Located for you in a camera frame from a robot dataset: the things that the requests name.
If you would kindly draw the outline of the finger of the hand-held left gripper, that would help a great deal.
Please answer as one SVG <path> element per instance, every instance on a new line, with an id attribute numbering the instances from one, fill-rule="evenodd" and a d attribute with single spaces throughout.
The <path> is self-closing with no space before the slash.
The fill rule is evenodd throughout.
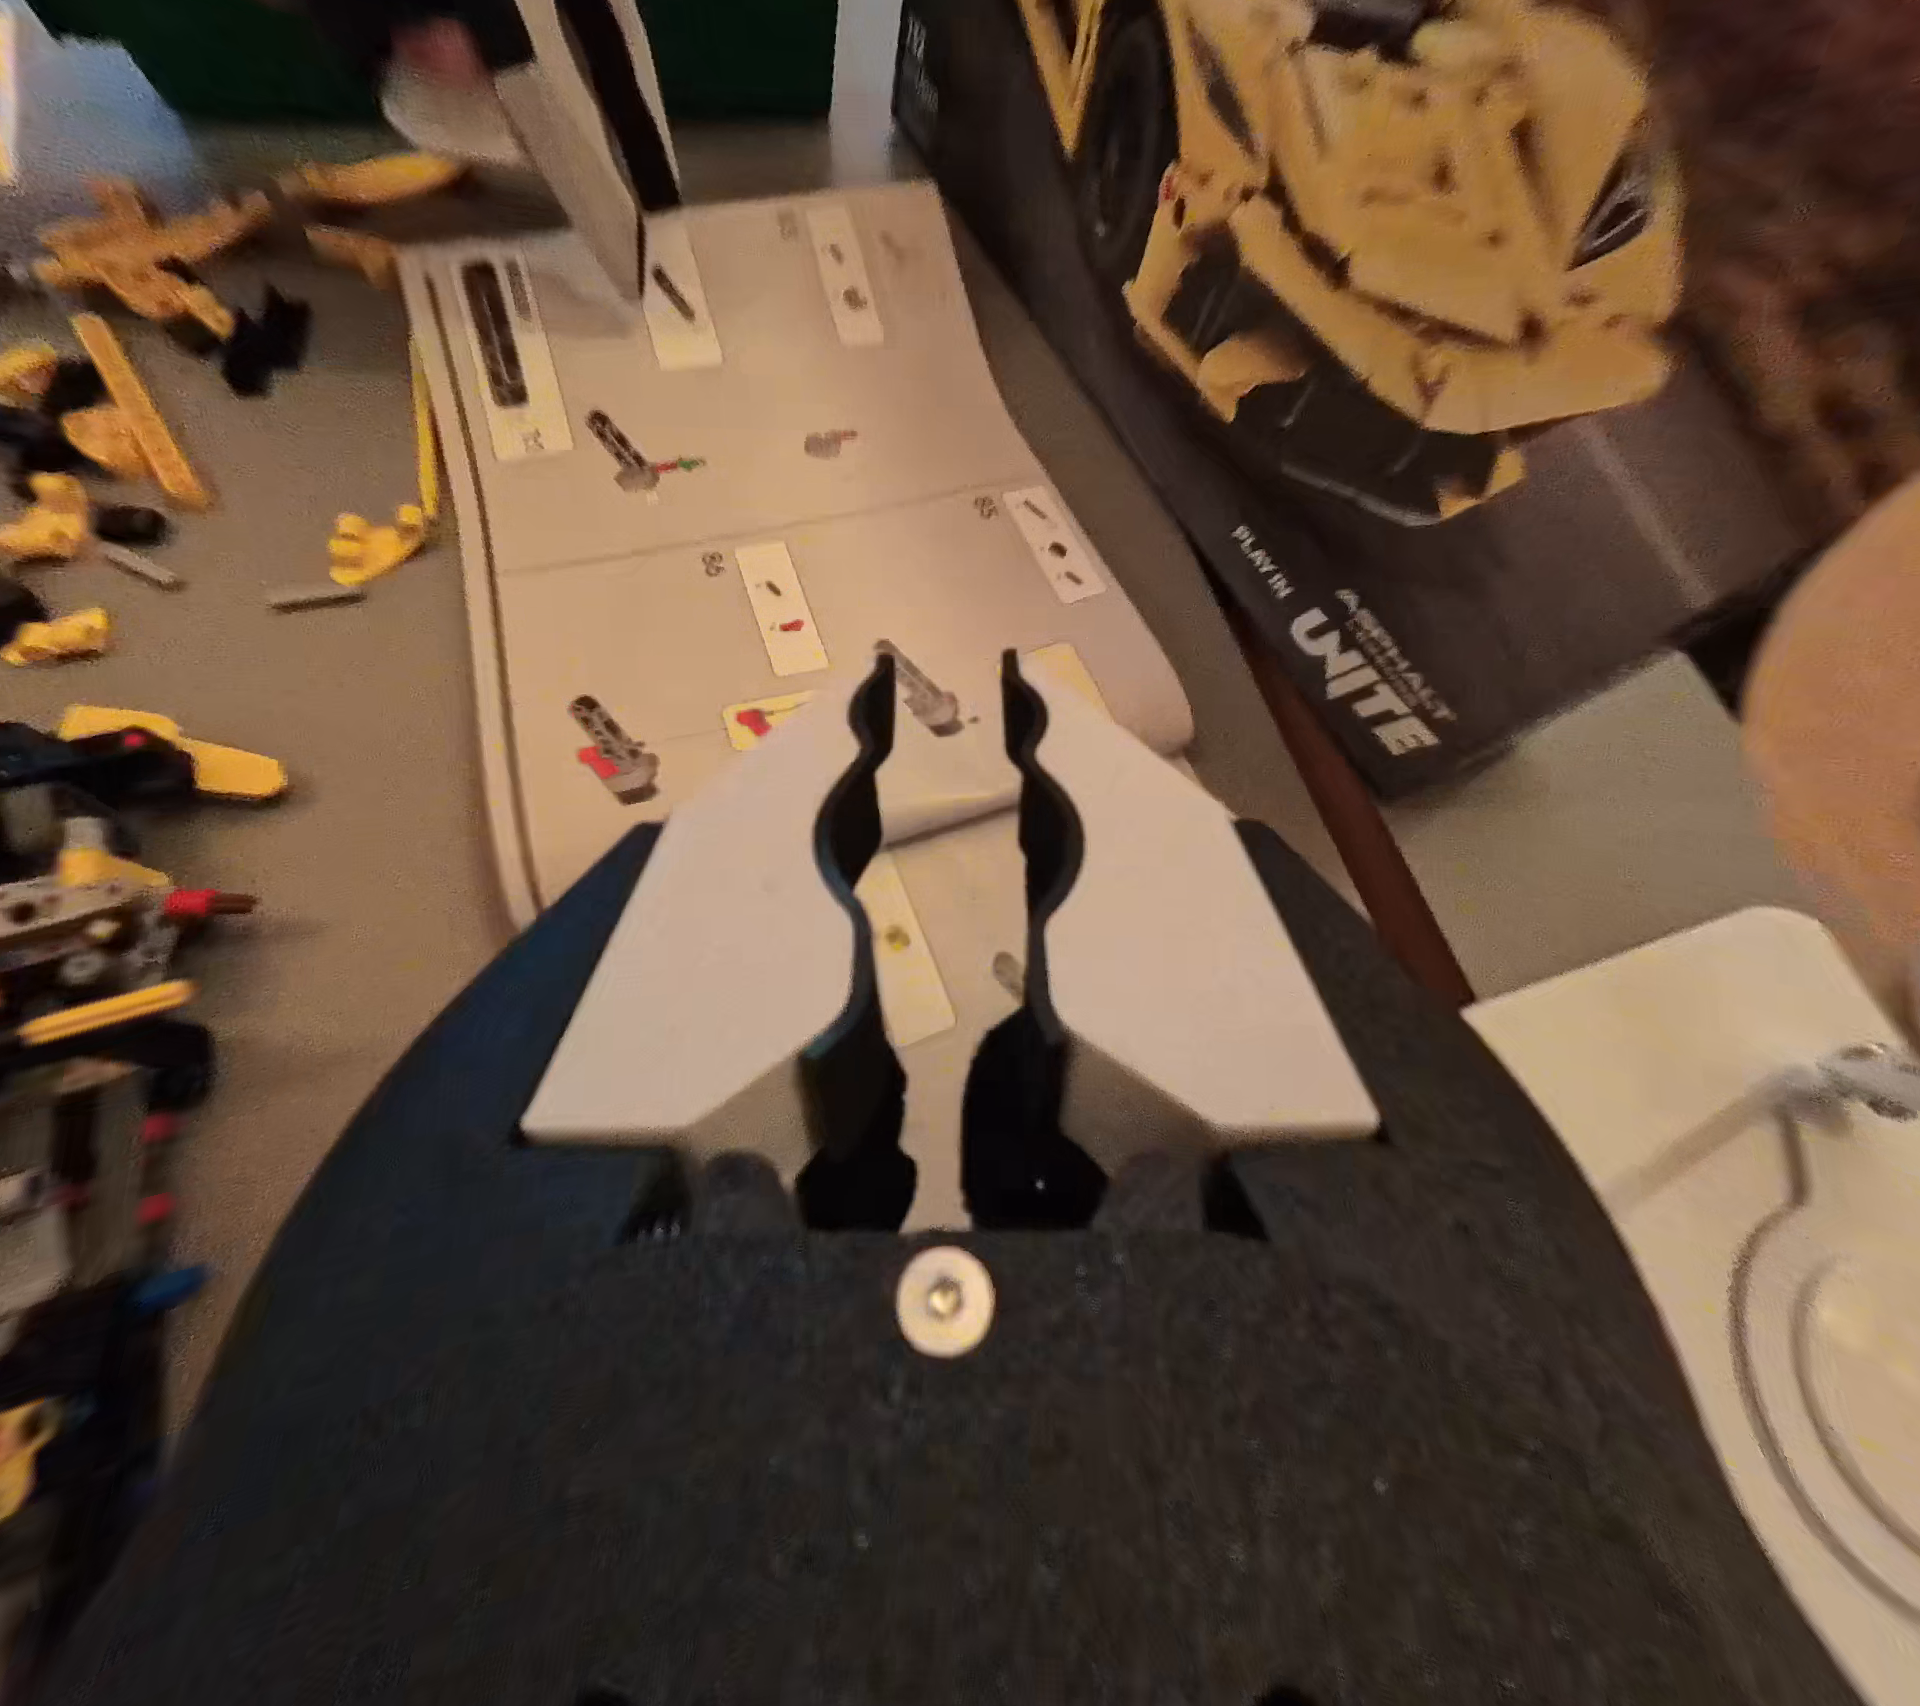
<path id="1" fill-rule="evenodd" d="M 635 0 L 560 0 L 560 12 L 635 209 L 643 213 L 683 209 L 680 156 Z"/>
<path id="2" fill-rule="evenodd" d="M 644 291 L 647 233 L 589 95 L 560 0 L 461 0 L 502 114 L 618 300 Z"/>

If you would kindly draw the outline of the grey desk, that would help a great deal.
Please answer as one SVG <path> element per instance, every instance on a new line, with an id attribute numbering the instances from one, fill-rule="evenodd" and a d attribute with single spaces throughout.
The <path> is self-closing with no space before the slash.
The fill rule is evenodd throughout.
<path id="1" fill-rule="evenodd" d="M 372 127 L 185 127 L 108 42 L 56 40 L 7 0 L 20 70 L 20 177 L 4 246 L 83 200 L 83 177 L 200 197 L 297 156 L 360 156 Z M 675 132 L 699 197 L 915 175 L 889 83 L 900 0 L 839 0 L 828 119 Z M 1307 799 L 1209 578 L 1140 469 L 1042 349 L 980 246 L 953 239 L 1011 415 L 1162 641 L 1196 724 L 1193 774 L 1271 822 L 1346 902 L 1354 883 Z M 339 512 L 385 518 L 412 476 L 396 300 L 334 270 L 286 270 L 314 300 L 314 359 L 275 400 L 233 400 L 166 342 L 147 380 L 216 493 L 185 515 L 185 588 L 111 565 L 43 571 L 61 604 L 113 611 L 113 653 L 4 670 L 4 718 L 68 702 L 149 709 L 284 758 L 289 795 L 192 808 L 155 831 L 155 864 L 265 896 L 204 971 L 216 1038 L 211 1118 L 185 1140 L 180 1257 L 211 1264 L 172 1319 L 169 1425 L 297 1192 L 419 1030 L 512 936 L 485 831 L 457 560 L 436 545 L 357 610 L 278 614 L 267 592 L 318 578 Z M 1606 961 L 1746 907 L 1801 907 L 1763 831 L 1740 730 L 1687 657 L 1660 657 L 1517 744 L 1471 784 L 1385 806 L 1476 998 Z"/>

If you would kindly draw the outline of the toy car set box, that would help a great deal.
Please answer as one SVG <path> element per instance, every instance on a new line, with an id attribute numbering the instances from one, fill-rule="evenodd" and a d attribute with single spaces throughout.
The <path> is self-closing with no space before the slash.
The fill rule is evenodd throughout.
<path id="1" fill-rule="evenodd" d="M 1379 794 L 1915 472 L 1915 0 L 902 0 L 897 119 Z"/>

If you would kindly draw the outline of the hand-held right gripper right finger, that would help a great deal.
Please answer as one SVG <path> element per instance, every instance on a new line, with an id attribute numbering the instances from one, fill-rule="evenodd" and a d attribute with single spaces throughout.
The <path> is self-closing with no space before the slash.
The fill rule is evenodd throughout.
<path id="1" fill-rule="evenodd" d="M 1140 1157 L 1209 1179 L 1252 1148 L 1380 1134 L 1262 869 L 1282 844 L 1061 670 L 1002 653 L 1019 1001 L 972 1050 L 963 1208 L 1082 1231 Z"/>

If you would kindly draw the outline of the instruction booklet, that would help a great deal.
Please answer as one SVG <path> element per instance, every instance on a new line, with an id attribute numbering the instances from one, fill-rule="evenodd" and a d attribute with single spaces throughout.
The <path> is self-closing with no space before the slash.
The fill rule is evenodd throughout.
<path id="1" fill-rule="evenodd" d="M 1188 697 L 1005 415 L 931 183 L 696 209 L 644 253 L 643 306 L 576 233 L 401 256 L 502 896 L 528 927 L 889 657 L 879 1002 L 902 1065 L 971 1050 L 1028 953 L 1002 653 L 1162 755 Z"/>

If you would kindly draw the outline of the pile of yellow body panels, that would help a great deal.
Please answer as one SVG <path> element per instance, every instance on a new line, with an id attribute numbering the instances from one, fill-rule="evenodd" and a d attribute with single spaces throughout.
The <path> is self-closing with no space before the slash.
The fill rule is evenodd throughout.
<path id="1" fill-rule="evenodd" d="M 161 210 L 124 180 L 93 180 L 93 210 L 43 227 L 32 253 L 4 256 L 4 291 L 61 306 L 74 349 L 4 349 L 4 662 L 98 659 L 111 614 L 49 614 L 22 570 L 93 552 L 178 588 L 149 547 L 169 537 L 166 512 L 204 515 L 216 493 L 161 408 L 118 320 L 155 327 L 214 367 L 226 399 L 259 400 L 305 367 L 314 306 L 265 282 L 254 306 L 226 300 L 206 278 L 278 230 L 375 291 L 396 287 L 396 244 L 372 221 L 461 191 L 471 159 L 380 155 L 302 159 L 259 191 Z"/>

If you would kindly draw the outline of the instruction sheet on stand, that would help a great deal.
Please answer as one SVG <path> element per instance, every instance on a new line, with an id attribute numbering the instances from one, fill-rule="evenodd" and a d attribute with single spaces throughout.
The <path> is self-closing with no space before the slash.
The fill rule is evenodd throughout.
<path id="1" fill-rule="evenodd" d="M 1790 592 L 1743 744 L 1811 913 L 1469 1019 L 1630 1243 L 1801 1623 L 1863 1702 L 1915 1702 L 1915 483 Z"/>

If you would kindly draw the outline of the partly built toy car model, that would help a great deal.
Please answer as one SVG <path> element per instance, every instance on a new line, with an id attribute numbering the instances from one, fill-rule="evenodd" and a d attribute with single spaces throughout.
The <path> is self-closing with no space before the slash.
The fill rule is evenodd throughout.
<path id="1" fill-rule="evenodd" d="M 4 1608 L 108 1558 L 157 1453 L 163 1162 L 214 1087 L 186 949 L 254 896 L 143 864 L 143 812 L 284 799 L 278 758 L 172 718 L 4 724 Z"/>

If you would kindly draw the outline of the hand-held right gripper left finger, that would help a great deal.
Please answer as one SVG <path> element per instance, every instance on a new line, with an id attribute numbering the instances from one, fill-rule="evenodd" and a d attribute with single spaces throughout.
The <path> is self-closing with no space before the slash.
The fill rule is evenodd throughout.
<path id="1" fill-rule="evenodd" d="M 897 662 L 822 685 L 683 799 L 579 995 L 519 1134 L 647 1148 L 675 1179 L 764 1162 L 817 1231 L 900 1231 L 915 1199 L 859 881 Z"/>

